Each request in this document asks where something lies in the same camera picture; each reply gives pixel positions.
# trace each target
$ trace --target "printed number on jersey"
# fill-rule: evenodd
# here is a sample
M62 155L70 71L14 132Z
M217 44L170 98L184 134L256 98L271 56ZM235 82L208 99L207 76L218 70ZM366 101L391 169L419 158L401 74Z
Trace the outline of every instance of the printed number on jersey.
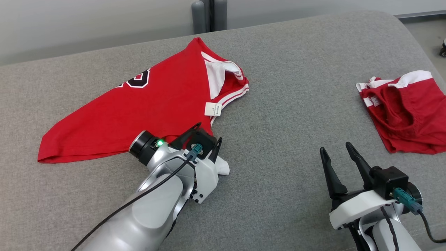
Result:
M132 88L144 88L149 83L149 73L150 69L143 71L142 73L136 75L134 78L127 80L121 85L117 86L123 87L125 84L129 85Z

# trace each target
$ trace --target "gray table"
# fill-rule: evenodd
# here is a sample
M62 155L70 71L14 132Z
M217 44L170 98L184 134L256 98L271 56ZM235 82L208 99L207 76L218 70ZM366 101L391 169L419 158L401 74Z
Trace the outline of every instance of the gray table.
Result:
M225 108L213 130L231 167L215 191L189 203L161 250L354 250L333 230L319 148L350 189L362 181L350 141L371 165L395 165L423 193L434 235L446 233L446 154L389 154L355 83L431 71L393 16L355 12L207 33L205 43L238 63L250 92ZM147 176L130 154L39 164L42 135L82 105L179 52L192 37L97 50L0 68L0 250L71 249ZM423 249L419 217L403 224Z

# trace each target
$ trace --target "red shirt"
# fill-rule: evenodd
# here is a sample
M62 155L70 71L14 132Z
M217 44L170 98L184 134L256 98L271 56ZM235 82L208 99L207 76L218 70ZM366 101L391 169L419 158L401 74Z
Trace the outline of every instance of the red shirt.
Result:
M248 90L240 67L194 38L55 124L42 137L37 160L66 163L127 152L143 130L170 142L198 122L212 135L215 117L204 115L206 102L224 108Z

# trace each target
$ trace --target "red fabric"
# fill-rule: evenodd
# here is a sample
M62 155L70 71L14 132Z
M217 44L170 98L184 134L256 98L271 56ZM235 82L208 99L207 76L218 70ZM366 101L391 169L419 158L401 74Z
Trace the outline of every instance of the red fabric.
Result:
M425 73L415 71L408 75L417 78ZM446 96L431 76L415 82L398 78L378 87L368 86L360 95L371 101L369 114L389 152L446 151Z
M227 73L218 97L211 99L209 85L213 83L208 81L202 52L227 61L194 38L183 51L55 124L42 138L38 162L66 163L127 152L143 130L170 142L202 122L202 128L212 135L211 117L204 115L205 103L218 103L247 89L248 79L243 72L239 79Z

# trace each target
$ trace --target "white clothing tag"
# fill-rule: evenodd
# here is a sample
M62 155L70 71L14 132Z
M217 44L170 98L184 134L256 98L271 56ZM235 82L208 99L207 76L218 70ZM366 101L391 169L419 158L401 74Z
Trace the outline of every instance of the white clothing tag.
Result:
M206 102L204 108L205 116L220 116L222 105L217 103Z

